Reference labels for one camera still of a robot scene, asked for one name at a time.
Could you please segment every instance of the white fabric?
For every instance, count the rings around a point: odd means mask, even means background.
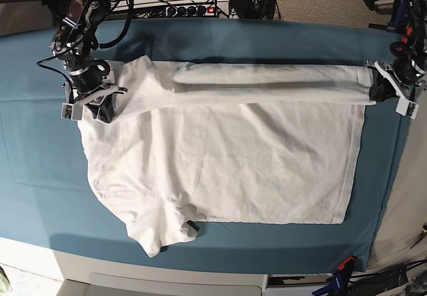
[[[78,126],[93,192],[150,257],[195,239],[188,220],[344,220],[370,70],[142,57],[118,79],[116,119]]]

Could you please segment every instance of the gray carpet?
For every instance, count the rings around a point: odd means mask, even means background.
[[[363,0],[278,0],[278,5],[287,21],[367,27],[385,25],[390,18],[371,12]],[[0,4],[0,35],[50,26],[49,11],[40,2]]]

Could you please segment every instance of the t-shirt sleeve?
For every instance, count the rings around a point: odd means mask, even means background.
[[[193,241],[197,236],[184,215],[168,202],[161,202],[142,217],[126,223],[126,229],[148,257],[156,256],[163,246]]]

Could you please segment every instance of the white t-shirt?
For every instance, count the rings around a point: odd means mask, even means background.
[[[128,93],[116,119],[85,109],[78,126],[93,192],[150,257],[194,240],[189,220],[344,220],[373,104],[368,69],[142,57],[118,79]]]

